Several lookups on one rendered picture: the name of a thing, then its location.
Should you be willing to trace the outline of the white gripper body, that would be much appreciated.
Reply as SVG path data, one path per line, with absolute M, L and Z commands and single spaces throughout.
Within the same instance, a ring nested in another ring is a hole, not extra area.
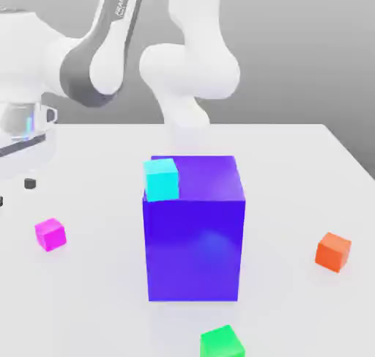
M 56 152 L 56 131 L 35 136 L 29 141 L 0 145 L 0 177 L 15 177 L 38 169 Z

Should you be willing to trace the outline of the small magenta cube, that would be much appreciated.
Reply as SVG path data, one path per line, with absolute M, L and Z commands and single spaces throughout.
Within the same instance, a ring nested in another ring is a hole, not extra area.
M 52 251 L 67 242 L 63 224 L 55 218 L 49 218 L 34 226 L 38 243 L 45 251 Z

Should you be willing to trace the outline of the small orange cube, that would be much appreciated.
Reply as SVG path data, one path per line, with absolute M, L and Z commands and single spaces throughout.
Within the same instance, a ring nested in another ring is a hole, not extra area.
M 351 246 L 350 240 L 328 232 L 318 243 L 315 263 L 339 273 L 349 258 Z

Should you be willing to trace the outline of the large blue box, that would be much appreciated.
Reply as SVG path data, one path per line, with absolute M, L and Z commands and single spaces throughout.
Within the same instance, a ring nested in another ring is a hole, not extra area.
M 179 198 L 142 200 L 150 301 L 236 301 L 245 195 L 230 155 L 175 155 Z

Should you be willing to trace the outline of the small cyan cube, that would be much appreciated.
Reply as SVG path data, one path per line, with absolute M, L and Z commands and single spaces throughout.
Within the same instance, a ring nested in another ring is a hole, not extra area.
M 144 162 L 145 194 L 148 202 L 179 198 L 179 172 L 172 158 Z

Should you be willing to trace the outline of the small green cube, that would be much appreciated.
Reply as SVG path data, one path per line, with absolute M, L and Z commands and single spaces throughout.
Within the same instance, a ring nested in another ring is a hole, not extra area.
M 245 348 L 230 325 L 200 336 L 200 357 L 245 357 Z

